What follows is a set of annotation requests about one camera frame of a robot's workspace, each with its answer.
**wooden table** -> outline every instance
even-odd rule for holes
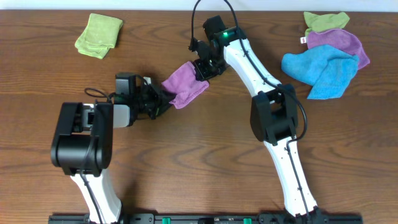
[[[0,223],[46,223],[53,213],[86,213],[75,183],[50,161],[64,101],[93,102],[85,87],[112,92],[114,75],[136,72],[157,83],[196,55],[191,12],[96,11],[124,21],[118,46],[103,59],[74,43],[91,11],[0,11]],[[195,37],[217,12],[197,12]],[[229,12],[220,13],[233,26]],[[256,55],[292,83],[308,114],[298,144],[308,184],[329,212],[361,213],[365,223],[398,222],[398,14],[348,13],[346,30],[371,64],[344,96],[307,100],[311,87],[280,69],[304,52],[302,12],[237,12]],[[249,125],[251,97],[232,69],[183,110],[114,130],[110,165],[126,211],[257,213],[282,210],[277,172]]]

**green connector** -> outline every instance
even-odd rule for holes
[[[162,224],[171,224],[171,219],[170,218],[163,218],[162,219]]]
[[[244,218],[243,224],[251,224],[251,218]]]

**microfiber cloth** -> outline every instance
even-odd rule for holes
[[[209,87],[207,81],[196,80],[195,67],[191,62],[183,64],[162,85],[168,92],[176,94],[174,100],[170,101],[176,109],[187,106]]]
[[[311,32],[308,35],[308,49],[328,44],[350,55],[359,57],[358,69],[365,67],[371,61],[366,55],[361,41],[354,35],[342,29],[330,29],[322,33]]]
[[[330,45],[321,45],[302,54],[285,54],[282,70],[298,81],[313,86],[307,99],[326,100],[343,96],[358,71],[359,58]]]
[[[102,59],[110,48],[115,47],[122,25],[120,19],[91,13],[75,47],[81,54]]]
[[[309,27],[305,31],[306,37],[308,37],[308,34],[311,31],[322,32],[333,28],[344,28],[349,21],[349,17],[345,12],[341,12],[339,14],[325,14],[321,16],[311,12],[304,12],[304,19],[305,23]]]

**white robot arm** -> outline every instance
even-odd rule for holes
[[[92,222],[101,223],[100,217],[102,223],[114,223],[119,220],[122,203],[113,190],[108,169],[103,169],[99,177],[95,177],[93,174],[86,175],[86,179],[90,183],[96,205],[92,201],[88,188],[80,177],[80,174],[71,175],[70,177],[77,184],[85,198],[88,210],[90,211],[90,220]],[[98,207],[99,216],[96,212],[95,206]]]
[[[243,44],[247,50],[247,53],[250,55],[251,59],[254,61],[262,74],[274,85],[280,84],[280,81],[276,80],[258,60],[252,51],[249,41],[244,39]],[[260,91],[267,93],[274,90],[274,87],[264,83],[263,79],[255,71],[248,58],[245,57],[239,40],[230,42],[228,46],[224,47],[223,53],[226,63],[234,68],[234,70],[238,73],[252,97],[256,96]],[[266,141],[264,141],[264,144],[270,152],[272,160],[276,166],[279,180],[282,184],[282,189],[284,192],[286,210],[292,215],[304,215],[306,214],[305,206],[307,206],[308,211],[311,212],[313,208],[317,206],[317,202],[312,197],[310,189],[307,185],[307,181],[305,180],[299,154],[297,152],[297,142],[292,142],[290,143],[290,153],[297,171],[298,179],[301,183],[305,200],[302,199],[291,160],[289,158],[288,152],[285,150],[287,141],[291,139],[292,137],[281,139],[277,142],[276,146],[273,146]]]

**cable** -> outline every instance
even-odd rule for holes
[[[100,95],[94,95],[94,94],[89,93],[88,91],[95,91],[95,92],[99,93]],[[112,103],[111,96],[114,95],[114,93],[111,93],[111,94],[109,94],[109,96],[108,96],[108,95],[105,94],[103,91],[97,90],[97,89],[95,89],[95,88],[85,88],[85,93],[86,93],[87,95],[92,96],[92,97],[95,97],[95,98],[106,98],[106,101],[107,101],[108,103]]]
[[[195,7],[193,8],[193,12],[192,12],[192,21],[191,21],[191,23],[192,23],[192,24],[191,24],[191,25],[192,25],[192,26],[191,26],[191,28],[192,28],[192,37],[191,37],[191,41],[193,40],[193,19],[194,19],[196,7],[198,6],[199,2],[200,2],[200,0],[197,1],[197,3],[195,4]],[[234,11],[234,9],[232,8],[232,5],[228,2],[228,0],[224,0],[224,2],[225,2],[225,3],[229,6],[229,8],[231,9],[231,12],[232,12],[232,15],[233,15],[234,21],[235,21],[236,31],[237,31],[237,33],[238,33],[239,43],[241,44],[242,50],[243,50],[243,52],[244,52],[244,55],[245,55],[245,56],[247,57],[247,59],[249,60],[250,64],[254,67],[254,69],[256,70],[256,72],[260,75],[260,77],[263,79],[263,81],[264,81],[266,84],[268,84],[268,85],[274,87],[275,89],[277,89],[277,90],[279,90],[279,91],[285,93],[285,94],[288,95],[289,97],[291,97],[291,99],[293,99],[293,100],[295,101],[295,103],[297,104],[297,106],[300,108],[301,113],[303,114],[303,120],[304,120],[303,131],[302,131],[302,133],[301,133],[301,135],[300,135],[299,137],[296,137],[296,138],[291,139],[291,140],[289,140],[289,141],[286,142],[286,148],[285,148],[285,150],[287,151],[287,153],[288,153],[288,155],[289,155],[289,157],[290,157],[290,161],[291,161],[291,163],[292,163],[293,171],[294,171],[294,174],[295,174],[295,176],[296,176],[298,189],[299,189],[299,191],[300,191],[300,193],[301,193],[302,200],[303,200],[304,207],[305,207],[305,211],[306,211],[306,213],[307,213],[307,220],[309,220],[309,219],[310,219],[310,214],[309,214],[309,211],[308,211],[307,203],[306,203],[306,201],[305,201],[304,193],[303,193],[303,190],[302,190],[302,188],[301,188],[300,179],[299,179],[299,176],[298,176],[298,174],[297,174],[297,171],[296,171],[296,168],[295,168],[295,165],[294,165],[294,161],[293,161],[293,157],[292,157],[292,155],[291,155],[291,153],[290,153],[290,147],[289,147],[289,144],[290,144],[290,143],[295,142],[295,141],[299,141],[299,140],[301,140],[301,139],[305,136],[305,133],[307,132],[307,128],[308,128],[307,114],[305,113],[304,107],[303,107],[303,105],[301,104],[301,102],[297,99],[297,97],[295,97],[290,91],[285,90],[284,88],[280,87],[279,85],[275,85],[275,84],[271,83],[270,81],[268,81],[268,79],[267,79],[267,78],[261,73],[261,71],[257,68],[256,64],[252,61],[250,55],[248,54],[248,51],[247,51],[246,48],[244,47],[244,44],[243,44],[243,40],[242,40],[242,37],[241,37],[241,32],[240,32],[240,29],[239,29],[239,24],[238,24],[238,20],[237,20],[237,18],[236,18],[235,11]]]
[[[84,159],[83,159],[83,163],[82,163],[81,168],[80,168],[80,177],[81,177],[81,179],[83,180],[83,183],[85,184],[85,186],[86,186],[86,188],[87,188],[88,194],[90,195],[90,199],[91,199],[91,201],[92,201],[93,204],[94,204],[95,211],[97,212],[97,216],[98,216],[98,218],[99,218],[99,223],[100,223],[100,224],[103,224],[103,222],[102,222],[102,217],[101,217],[101,214],[100,214],[100,209],[98,208],[97,201],[95,200],[93,190],[91,189],[90,184],[89,184],[89,182],[87,181],[86,176],[83,174],[83,170],[84,170],[84,168],[85,168],[88,155],[90,154],[91,149],[93,148],[94,143],[96,142],[96,140],[97,140],[97,136],[92,136],[92,137],[91,137],[90,144],[88,145],[88,149],[87,149],[87,151],[86,151],[86,154],[85,154]]]

